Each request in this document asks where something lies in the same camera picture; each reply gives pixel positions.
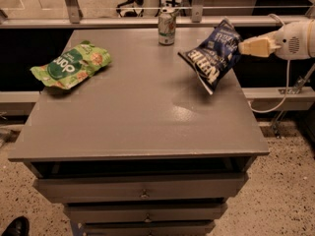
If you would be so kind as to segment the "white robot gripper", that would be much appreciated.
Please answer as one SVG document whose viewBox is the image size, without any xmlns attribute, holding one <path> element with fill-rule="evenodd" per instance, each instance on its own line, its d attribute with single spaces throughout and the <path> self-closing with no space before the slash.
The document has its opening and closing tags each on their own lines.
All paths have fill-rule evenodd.
<svg viewBox="0 0 315 236">
<path fill-rule="evenodd" d="M 277 32 L 249 37 L 240 44 L 240 53 L 269 57 L 272 53 L 284 60 L 304 60 L 315 57 L 315 21 L 289 23 Z"/>
</svg>

